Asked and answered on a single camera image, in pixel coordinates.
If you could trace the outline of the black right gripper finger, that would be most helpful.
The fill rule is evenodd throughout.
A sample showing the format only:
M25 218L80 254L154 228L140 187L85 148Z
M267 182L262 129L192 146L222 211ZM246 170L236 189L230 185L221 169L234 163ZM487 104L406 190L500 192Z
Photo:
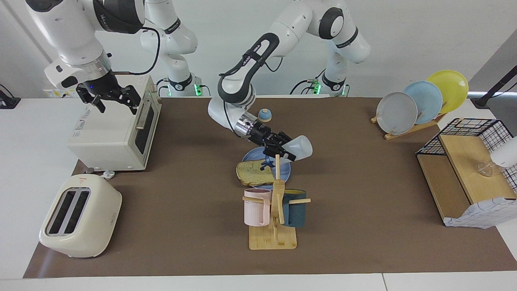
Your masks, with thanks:
M138 106L141 102L141 97L133 85L128 85L124 88L120 87L118 92L118 103L129 107L133 115L137 114Z
M76 92L81 101L85 104L91 104L95 106L102 114L105 112L105 105L102 103L100 96L92 96L90 92L84 86L77 86Z

